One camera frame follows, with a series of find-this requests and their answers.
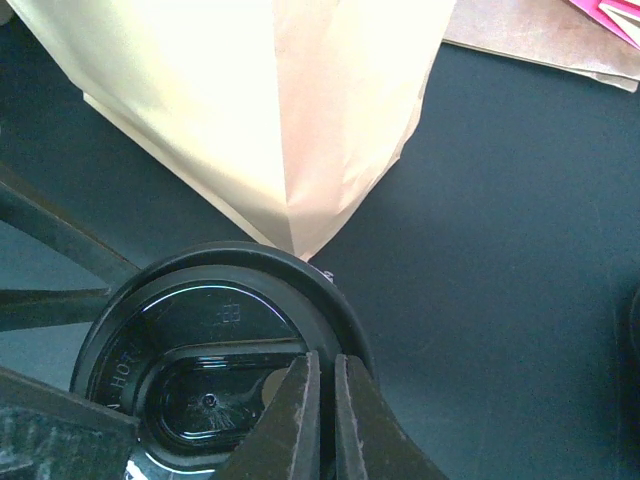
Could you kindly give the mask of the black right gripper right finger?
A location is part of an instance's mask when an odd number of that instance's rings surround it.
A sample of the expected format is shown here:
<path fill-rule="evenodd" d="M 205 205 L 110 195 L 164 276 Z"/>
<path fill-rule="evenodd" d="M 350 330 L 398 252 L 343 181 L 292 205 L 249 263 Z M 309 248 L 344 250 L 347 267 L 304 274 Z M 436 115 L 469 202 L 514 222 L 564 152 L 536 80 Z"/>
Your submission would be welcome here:
<path fill-rule="evenodd" d="M 360 358 L 335 361 L 338 479 L 444 479 L 404 432 Z"/>

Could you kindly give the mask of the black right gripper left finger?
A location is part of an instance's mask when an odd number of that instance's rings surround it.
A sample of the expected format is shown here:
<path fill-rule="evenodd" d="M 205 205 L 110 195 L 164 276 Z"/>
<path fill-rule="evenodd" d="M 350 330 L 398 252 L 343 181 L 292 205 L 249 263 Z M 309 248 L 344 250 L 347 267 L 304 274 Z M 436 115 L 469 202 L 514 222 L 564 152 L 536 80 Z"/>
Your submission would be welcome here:
<path fill-rule="evenodd" d="M 215 477 L 320 477 L 320 365 L 317 352 L 294 359 L 255 428 Z"/>

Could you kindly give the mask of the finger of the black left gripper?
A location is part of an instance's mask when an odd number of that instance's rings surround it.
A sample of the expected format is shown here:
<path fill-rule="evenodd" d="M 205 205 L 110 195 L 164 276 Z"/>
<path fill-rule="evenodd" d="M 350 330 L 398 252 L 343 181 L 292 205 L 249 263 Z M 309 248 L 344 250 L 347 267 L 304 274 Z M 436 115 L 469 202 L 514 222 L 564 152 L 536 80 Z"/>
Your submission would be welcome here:
<path fill-rule="evenodd" d="M 1 330 L 90 322 L 111 294 L 139 272 L 7 166 L 1 167 L 1 222 L 42 246 L 14 266 L 35 269 L 23 287 L 1 288 Z"/>
<path fill-rule="evenodd" d="M 123 479 L 138 420 L 1 369 L 3 479 Z"/>

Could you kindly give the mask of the orange paper bag white handles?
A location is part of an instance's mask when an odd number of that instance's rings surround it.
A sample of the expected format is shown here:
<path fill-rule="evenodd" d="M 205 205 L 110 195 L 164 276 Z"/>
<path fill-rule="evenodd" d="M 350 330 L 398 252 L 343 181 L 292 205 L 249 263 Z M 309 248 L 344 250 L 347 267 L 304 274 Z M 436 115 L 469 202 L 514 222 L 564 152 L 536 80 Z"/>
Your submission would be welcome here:
<path fill-rule="evenodd" d="M 318 253 L 400 158 L 450 1 L 15 1 L 85 101 L 256 241 Z"/>

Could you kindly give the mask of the brown flat paper bag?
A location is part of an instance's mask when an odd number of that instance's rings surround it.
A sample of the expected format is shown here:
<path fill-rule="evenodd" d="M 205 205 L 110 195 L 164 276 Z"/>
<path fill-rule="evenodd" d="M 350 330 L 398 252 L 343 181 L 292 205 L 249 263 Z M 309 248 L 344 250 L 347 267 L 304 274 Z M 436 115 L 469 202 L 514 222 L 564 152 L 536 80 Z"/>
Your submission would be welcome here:
<path fill-rule="evenodd" d="M 635 92 L 639 50 L 568 1 L 458 1 L 443 41 Z"/>

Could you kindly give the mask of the cakes printed paper bag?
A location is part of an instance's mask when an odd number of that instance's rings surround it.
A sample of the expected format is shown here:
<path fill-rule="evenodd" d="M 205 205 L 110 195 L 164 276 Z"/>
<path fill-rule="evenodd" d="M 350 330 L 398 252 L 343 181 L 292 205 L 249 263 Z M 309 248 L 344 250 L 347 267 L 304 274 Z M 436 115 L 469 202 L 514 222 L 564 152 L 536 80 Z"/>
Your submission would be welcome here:
<path fill-rule="evenodd" d="M 570 0 L 601 26 L 639 48 L 639 0 Z"/>

